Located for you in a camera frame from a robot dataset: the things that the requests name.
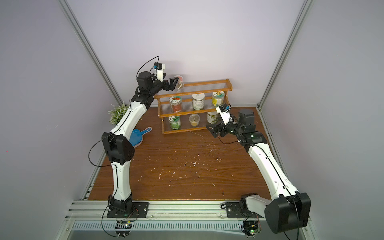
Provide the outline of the white lid jar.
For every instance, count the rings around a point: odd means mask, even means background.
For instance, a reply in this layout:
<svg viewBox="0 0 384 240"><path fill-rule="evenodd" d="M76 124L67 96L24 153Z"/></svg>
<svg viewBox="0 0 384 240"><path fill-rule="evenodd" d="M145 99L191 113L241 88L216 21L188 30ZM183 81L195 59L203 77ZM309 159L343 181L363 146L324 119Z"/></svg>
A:
<svg viewBox="0 0 384 240"><path fill-rule="evenodd" d="M199 93L199 94L193 94L193 109L198 111L202 110L205 107L205 94Z"/></svg>

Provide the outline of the sunflower lid jar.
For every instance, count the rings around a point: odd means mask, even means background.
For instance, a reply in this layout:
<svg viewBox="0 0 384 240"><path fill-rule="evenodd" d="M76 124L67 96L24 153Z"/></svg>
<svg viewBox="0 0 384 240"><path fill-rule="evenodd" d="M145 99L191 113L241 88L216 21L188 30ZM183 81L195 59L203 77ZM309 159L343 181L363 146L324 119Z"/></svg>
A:
<svg viewBox="0 0 384 240"><path fill-rule="evenodd" d="M215 107L222 105L224 103L224 98L225 98L225 92L223 91L213 92L212 105Z"/></svg>

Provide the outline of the small clear seed cup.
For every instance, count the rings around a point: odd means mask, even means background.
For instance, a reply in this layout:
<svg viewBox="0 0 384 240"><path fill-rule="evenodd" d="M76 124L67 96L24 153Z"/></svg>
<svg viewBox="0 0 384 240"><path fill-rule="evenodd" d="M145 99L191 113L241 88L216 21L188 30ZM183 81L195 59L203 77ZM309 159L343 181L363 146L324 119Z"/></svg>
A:
<svg viewBox="0 0 384 240"><path fill-rule="evenodd" d="M176 84L175 90L178 91L178 92L182 91L183 88L184 88L183 77L181 75L176 75L175 78L178 78L178 82Z"/></svg>

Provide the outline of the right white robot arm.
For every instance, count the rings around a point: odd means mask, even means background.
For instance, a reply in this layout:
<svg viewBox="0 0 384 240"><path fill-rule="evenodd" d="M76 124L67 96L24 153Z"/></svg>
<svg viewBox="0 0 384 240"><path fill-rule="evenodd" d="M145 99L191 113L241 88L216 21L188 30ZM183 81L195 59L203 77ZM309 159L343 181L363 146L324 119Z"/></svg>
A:
<svg viewBox="0 0 384 240"><path fill-rule="evenodd" d="M306 227L311 199L307 193L299 192L284 174L271 153L267 139L256 130L254 112L240 110L239 117L236 118L227 104L217 107L216 112L220 114L220 120L206 128L215 138L227 134L236 136L237 142L259 168L271 195L269 200L256 193L241 197L239 205L241 214L246 218L243 224L245 234L255 235L256 228L250 218L258 216L266 219L270 230L275 234Z"/></svg>

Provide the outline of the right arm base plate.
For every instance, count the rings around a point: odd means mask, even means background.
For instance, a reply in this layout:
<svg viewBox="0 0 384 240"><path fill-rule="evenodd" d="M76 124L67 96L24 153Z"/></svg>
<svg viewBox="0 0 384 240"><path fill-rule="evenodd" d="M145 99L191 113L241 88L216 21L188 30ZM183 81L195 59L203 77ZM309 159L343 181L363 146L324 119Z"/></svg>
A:
<svg viewBox="0 0 384 240"><path fill-rule="evenodd" d="M225 202L221 205L221 208L226 211L228 219L245 219L249 217L249 215L242 210L239 202Z"/></svg>

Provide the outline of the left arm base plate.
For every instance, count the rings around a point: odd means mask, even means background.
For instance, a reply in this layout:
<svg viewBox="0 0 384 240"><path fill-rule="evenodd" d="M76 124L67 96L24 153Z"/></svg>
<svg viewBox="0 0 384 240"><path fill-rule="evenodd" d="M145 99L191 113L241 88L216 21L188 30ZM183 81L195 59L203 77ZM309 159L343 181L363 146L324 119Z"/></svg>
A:
<svg viewBox="0 0 384 240"><path fill-rule="evenodd" d="M149 202L121 202L109 203L107 218L139 218L147 217Z"/></svg>

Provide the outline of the strawberry lid jar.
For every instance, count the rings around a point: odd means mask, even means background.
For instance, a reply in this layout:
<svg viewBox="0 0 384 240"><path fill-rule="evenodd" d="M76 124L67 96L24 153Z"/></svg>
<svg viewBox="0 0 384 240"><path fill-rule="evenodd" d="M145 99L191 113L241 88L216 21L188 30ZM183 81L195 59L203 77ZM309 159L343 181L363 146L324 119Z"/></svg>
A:
<svg viewBox="0 0 384 240"><path fill-rule="evenodd" d="M169 99L172 113L179 113L183 110L182 98L180 96L172 96Z"/></svg>

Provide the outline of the green leaf lid jar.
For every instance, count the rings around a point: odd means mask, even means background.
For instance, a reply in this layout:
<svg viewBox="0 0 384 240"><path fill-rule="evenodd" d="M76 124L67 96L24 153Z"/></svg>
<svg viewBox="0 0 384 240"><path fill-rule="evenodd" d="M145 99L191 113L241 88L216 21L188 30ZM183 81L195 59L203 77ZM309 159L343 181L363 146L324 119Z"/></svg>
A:
<svg viewBox="0 0 384 240"><path fill-rule="evenodd" d="M172 130L178 130L181 128L181 118L180 116L170 116L168 117L170 127Z"/></svg>

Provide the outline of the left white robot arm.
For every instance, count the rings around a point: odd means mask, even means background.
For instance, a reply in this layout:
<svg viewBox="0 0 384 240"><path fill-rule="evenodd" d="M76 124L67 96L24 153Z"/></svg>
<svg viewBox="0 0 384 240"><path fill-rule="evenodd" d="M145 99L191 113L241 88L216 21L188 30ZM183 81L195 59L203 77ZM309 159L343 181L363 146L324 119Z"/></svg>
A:
<svg viewBox="0 0 384 240"><path fill-rule="evenodd" d="M123 118L109 133L103 133L102 143L113 169L114 190L109 196L108 207L118 215L129 216L134 212L130 188L130 164L135 148L130 137L141 117L146 113L160 91L173 91L178 77L164 80L165 74L156 76L141 72L137 76L138 87Z"/></svg>

